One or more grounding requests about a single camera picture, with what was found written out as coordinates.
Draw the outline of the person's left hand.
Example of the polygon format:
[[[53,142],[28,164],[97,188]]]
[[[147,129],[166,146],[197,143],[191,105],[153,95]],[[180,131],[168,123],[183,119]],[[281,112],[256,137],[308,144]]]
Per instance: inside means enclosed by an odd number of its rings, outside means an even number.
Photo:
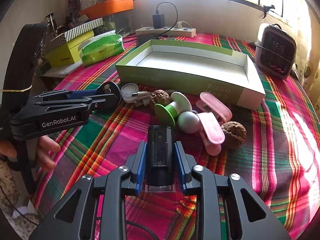
[[[54,168],[56,168],[56,164],[51,159],[49,151],[59,152],[60,150],[60,145],[50,137],[46,135],[40,137],[36,147],[37,164],[46,172],[53,170]],[[13,144],[6,139],[1,140],[1,155],[9,158],[17,157],[17,151],[14,148]]]

